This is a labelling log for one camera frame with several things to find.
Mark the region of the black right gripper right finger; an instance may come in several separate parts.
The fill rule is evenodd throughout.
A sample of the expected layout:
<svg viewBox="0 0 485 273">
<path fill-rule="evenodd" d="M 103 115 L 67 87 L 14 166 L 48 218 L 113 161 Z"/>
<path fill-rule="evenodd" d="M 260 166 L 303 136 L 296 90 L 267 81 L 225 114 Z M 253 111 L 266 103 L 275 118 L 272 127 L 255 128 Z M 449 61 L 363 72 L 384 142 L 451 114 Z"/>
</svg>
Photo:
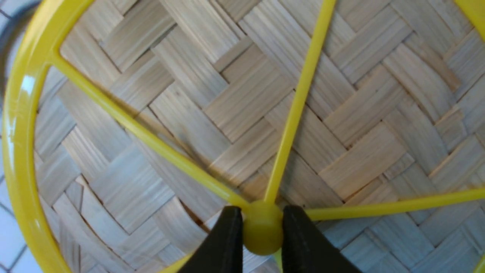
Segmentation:
<svg viewBox="0 0 485 273">
<path fill-rule="evenodd" d="M 360 270 L 322 235 L 300 206 L 283 210 L 284 273 L 359 273 Z"/>
</svg>

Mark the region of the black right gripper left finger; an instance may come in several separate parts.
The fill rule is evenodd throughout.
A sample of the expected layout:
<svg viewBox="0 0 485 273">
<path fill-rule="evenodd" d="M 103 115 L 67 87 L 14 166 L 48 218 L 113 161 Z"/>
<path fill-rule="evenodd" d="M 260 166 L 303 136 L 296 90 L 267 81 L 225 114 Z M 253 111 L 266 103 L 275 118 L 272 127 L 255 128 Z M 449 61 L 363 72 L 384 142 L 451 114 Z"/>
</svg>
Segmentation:
<svg viewBox="0 0 485 273">
<path fill-rule="evenodd" d="M 241 273 L 243 217 L 237 206 L 225 206 L 211 232 L 179 273 Z"/>
</svg>

